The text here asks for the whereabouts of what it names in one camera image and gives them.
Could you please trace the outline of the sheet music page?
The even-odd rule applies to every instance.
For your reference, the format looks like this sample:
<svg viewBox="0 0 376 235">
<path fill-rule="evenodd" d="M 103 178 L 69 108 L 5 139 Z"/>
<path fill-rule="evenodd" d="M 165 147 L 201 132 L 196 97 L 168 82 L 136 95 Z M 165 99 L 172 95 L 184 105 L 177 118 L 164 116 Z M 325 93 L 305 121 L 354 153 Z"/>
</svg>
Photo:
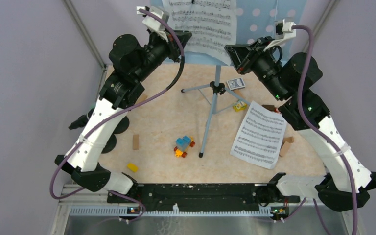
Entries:
<svg viewBox="0 0 376 235">
<path fill-rule="evenodd" d="M 287 122 L 278 113 L 252 101 L 238 129 L 230 154 L 266 169 L 274 169 Z"/>
<path fill-rule="evenodd" d="M 207 54 L 230 65 L 224 46 L 236 43 L 236 0 L 163 0 L 162 4 L 170 13 L 171 28 L 192 33 L 186 51 Z"/>
</svg>

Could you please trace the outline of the blue music stand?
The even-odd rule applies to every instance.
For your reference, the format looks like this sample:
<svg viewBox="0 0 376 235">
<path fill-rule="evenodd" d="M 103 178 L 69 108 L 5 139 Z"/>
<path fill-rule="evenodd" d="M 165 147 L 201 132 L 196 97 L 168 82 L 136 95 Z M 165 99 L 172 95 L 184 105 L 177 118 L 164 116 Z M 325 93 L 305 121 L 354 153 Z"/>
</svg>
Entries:
<svg viewBox="0 0 376 235">
<path fill-rule="evenodd" d="M 237 1 L 237 44 L 251 44 L 257 38 L 275 35 L 275 22 L 292 18 L 299 22 L 305 0 L 236 0 Z M 150 1 L 152 6 L 164 9 L 162 0 Z M 203 53 L 188 52 L 185 49 L 185 62 L 215 66 L 215 84 L 221 85 L 223 64 L 220 60 Z"/>
</svg>

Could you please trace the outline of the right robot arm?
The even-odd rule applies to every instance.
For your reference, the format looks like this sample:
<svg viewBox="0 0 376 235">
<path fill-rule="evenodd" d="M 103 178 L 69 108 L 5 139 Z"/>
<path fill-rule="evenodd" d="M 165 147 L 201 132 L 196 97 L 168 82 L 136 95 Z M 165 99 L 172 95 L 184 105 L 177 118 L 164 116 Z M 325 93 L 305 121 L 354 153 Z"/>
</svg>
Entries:
<svg viewBox="0 0 376 235">
<path fill-rule="evenodd" d="M 323 75 L 316 60 L 304 52 L 294 54 L 285 64 L 270 47 L 272 37 L 262 37 L 249 45 L 226 45 L 235 70 L 253 73 L 276 100 L 279 112 L 321 158 L 327 173 L 303 177 L 276 174 L 269 182 L 268 197 L 280 202 L 285 197 L 320 200 L 336 212 L 361 208 L 376 188 L 376 172 L 370 171 L 353 154 L 338 132 L 329 108 L 310 88 Z"/>
</svg>

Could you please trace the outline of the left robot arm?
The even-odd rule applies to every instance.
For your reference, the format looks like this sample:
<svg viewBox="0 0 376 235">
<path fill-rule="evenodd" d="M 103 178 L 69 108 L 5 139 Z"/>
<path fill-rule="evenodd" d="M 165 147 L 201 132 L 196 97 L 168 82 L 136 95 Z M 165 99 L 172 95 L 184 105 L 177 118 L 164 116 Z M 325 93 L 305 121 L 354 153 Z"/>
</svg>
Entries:
<svg viewBox="0 0 376 235">
<path fill-rule="evenodd" d="M 143 81 L 165 59 L 179 63 L 172 84 L 179 80 L 185 63 L 181 51 L 191 37 L 191 32 L 182 30 L 166 31 L 164 37 L 150 32 L 148 44 L 144 46 L 131 34 L 115 39 L 109 53 L 113 73 L 101 88 L 94 110 L 74 146 L 55 159 L 55 163 L 82 188 L 92 192 L 113 190 L 125 202 L 135 200 L 138 194 L 135 181 L 124 173 L 112 173 L 103 168 L 99 157 L 127 113 L 141 106 L 139 97 L 144 92 Z"/>
</svg>

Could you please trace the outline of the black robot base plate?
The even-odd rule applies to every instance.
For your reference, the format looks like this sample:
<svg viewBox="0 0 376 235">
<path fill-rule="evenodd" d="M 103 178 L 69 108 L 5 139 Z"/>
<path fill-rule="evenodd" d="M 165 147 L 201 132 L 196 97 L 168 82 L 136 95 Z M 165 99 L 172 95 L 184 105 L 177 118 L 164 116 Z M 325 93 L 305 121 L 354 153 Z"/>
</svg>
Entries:
<svg viewBox="0 0 376 235">
<path fill-rule="evenodd" d="M 147 212 L 195 212 L 228 214 L 259 212 L 270 205 L 300 203 L 299 196 L 282 196 L 267 184 L 139 184 L 128 197 L 145 205 Z"/>
</svg>

